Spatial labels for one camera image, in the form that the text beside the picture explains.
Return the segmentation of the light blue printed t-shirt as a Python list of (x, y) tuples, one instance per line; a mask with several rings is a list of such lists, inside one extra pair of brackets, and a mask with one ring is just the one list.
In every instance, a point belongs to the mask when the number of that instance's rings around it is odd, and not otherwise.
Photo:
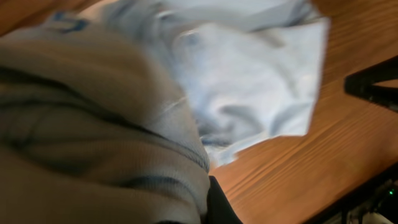
[(100, 1), (1, 37), (2, 223), (205, 223), (209, 170), (307, 134), (309, 1)]

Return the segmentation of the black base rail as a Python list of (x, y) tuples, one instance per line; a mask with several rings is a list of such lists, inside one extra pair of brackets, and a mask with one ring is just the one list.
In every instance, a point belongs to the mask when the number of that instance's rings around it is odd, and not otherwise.
[(397, 164), (305, 222), (305, 224), (316, 223), (397, 223)]

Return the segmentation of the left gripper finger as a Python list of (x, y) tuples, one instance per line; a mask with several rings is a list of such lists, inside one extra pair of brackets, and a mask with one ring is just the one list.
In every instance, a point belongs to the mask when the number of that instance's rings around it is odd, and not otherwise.
[(206, 224), (243, 224), (228, 202), (214, 176), (209, 176), (210, 188), (207, 196)]

